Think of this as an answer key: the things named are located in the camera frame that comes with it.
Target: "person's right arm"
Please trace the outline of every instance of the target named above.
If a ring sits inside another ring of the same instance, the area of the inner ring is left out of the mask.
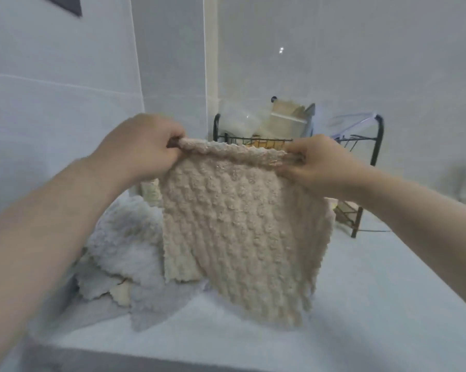
[[[372,212],[466,302],[466,205],[365,165],[323,135],[286,150],[305,163],[282,166],[281,175]]]

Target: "forearm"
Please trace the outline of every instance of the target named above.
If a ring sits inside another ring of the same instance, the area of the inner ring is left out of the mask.
[[[466,302],[466,205],[378,170],[358,202]]]
[[[87,158],[0,215],[0,358],[124,189]]]

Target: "black rack frame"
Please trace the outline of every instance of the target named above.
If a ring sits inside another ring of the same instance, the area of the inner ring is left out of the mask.
[[[259,143],[261,142],[272,142],[273,145],[276,144],[276,142],[280,143],[285,143],[285,142],[290,142],[292,141],[291,139],[276,139],[276,138],[261,138],[261,137],[236,137],[236,136],[231,136],[228,135],[228,133],[224,132],[224,134],[219,134],[219,119],[221,115],[220,113],[216,114],[214,117],[214,125],[213,125],[213,130],[212,130],[212,139],[216,142],[225,142],[228,144],[234,143],[236,144],[238,140],[242,141],[242,144],[254,144],[255,141],[258,141]],[[380,115],[376,115],[374,117],[378,124],[378,132],[375,137],[367,137],[367,136],[361,136],[358,134],[352,134],[348,138],[336,138],[335,141],[338,142],[339,144],[345,143],[344,147],[347,148],[348,145],[351,144],[349,147],[350,151],[352,151],[355,147],[355,145],[359,141],[374,141],[374,148],[372,150],[372,156],[371,156],[371,161],[370,164],[371,166],[375,166],[378,160],[379,156],[379,150],[381,149],[381,143],[383,142],[383,136],[384,136],[384,120]],[[352,238],[357,237],[357,232],[358,231],[372,231],[372,230],[360,230],[360,221],[362,219],[362,213],[364,212],[364,209],[359,206],[357,209],[354,209],[353,206],[349,205],[348,202],[346,201],[340,201],[346,205],[347,208],[352,209],[350,211],[343,211],[340,207],[340,205],[336,206],[335,212],[337,215],[340,215],[340,222],[346,224],[352,229]],[[354,214],[355,215],[355,220],[350,218],[350,215]]]

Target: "gray cloth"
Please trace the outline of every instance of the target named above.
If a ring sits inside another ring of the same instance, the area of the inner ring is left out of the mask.
[[[205,281],[165,282],[162,210],[140,196],[120,196],[99,219],[75,267],[80,295],[56,324],[65,332],[131,313],[136,331],[167,319],[203,291]],[[112,300],[111,288],[131,280],[130,307]]]

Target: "dark rectangular object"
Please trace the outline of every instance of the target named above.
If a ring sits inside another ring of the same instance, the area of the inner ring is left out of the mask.
[[[81,1],[80,0],[50,0],[61,8],[73,13],[77,17],[81,17]]]

